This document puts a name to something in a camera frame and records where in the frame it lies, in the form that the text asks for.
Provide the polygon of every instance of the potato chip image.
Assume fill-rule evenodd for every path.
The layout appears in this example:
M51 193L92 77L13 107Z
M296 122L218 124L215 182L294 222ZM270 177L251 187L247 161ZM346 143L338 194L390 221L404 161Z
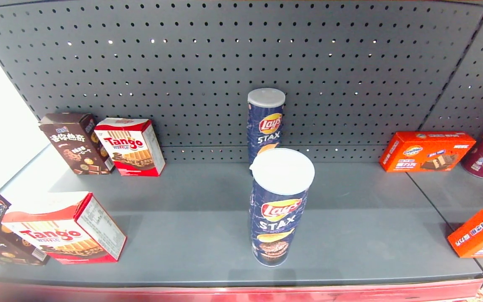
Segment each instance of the potato chip image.
M278 240L281 240L281 239L286 238L288 235L290 235L291 233L293 233L293 230L294 229L295 228L289 230L288 232L284 232L284 233L260 234L260 235L257 235L257 239L260 242L275 242L275 241L278 241Z
M261 148L261 149L258 151L257 155L258 155L258 154L260 154L260 153L262 153L262 152L264 152L264 151L268 151L268 150L274 149L274 148L275 148L275 147L277 147L277 146L278 146L278 143L270 143L269 145L265 145L265 146L263 146L263 147L262 147L262 148Z

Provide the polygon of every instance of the wafer image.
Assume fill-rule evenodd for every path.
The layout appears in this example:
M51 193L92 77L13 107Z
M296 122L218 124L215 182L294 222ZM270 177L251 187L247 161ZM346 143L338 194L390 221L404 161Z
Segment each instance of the wafer image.
M154 161L148 149L124 154L122 162L130 164L139 170L149 170L154 168Z
M40 247L47 253L72 255L81 258L99 258L107 254L93 239L86 239L58 247L50 247L48 245L41 245Z

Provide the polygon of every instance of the barcode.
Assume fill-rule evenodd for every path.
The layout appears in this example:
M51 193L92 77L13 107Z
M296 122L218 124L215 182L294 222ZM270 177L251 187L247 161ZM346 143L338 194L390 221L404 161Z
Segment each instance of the barcode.
M39 250L38 248L35 248L35 250L33 250L33 253L31 255L33 255L35 258L37 258L40 261L44 261L44 259L46 259L46 256L47 256L45 252Z

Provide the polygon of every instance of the nutrition label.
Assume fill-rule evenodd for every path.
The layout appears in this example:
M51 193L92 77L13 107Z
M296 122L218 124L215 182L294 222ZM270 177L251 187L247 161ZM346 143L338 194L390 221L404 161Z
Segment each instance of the nutrition label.
M115 259L124 245L126 237L111 220L111 217L98 204L94 197L79 216L77 223Z

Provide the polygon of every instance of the stax text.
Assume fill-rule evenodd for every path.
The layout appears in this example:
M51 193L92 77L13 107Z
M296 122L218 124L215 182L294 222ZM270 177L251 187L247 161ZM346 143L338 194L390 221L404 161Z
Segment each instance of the stax text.
M280 131L275 132L274 134L270 134L270 135L265 135L265 136L259 137L258 138L258 143L265 143L268 140L278 139L278 138L280 138Z
M20 231L20 233L29 235L37 241L73 241L75 237L81 237L81 233L77 231L47 231L47 232L33 232L31 230Z
M114 139L114 138L104 138L105 141L110 143L112 146L129 146L132 150L137 150L138 147L142 147L144 144L140 140L133 139Z
M287 225L289 225L290 223L295 222L295 221L296 221L296 216L292 215L292 217L287 217L286 219L281 220L279 222L275 222L273 224L269 224L269 223L264 222L264 221L259 221L259 227L261 229L265 230L265 231L267 231L267 230L275 231L277 229L284 228Z

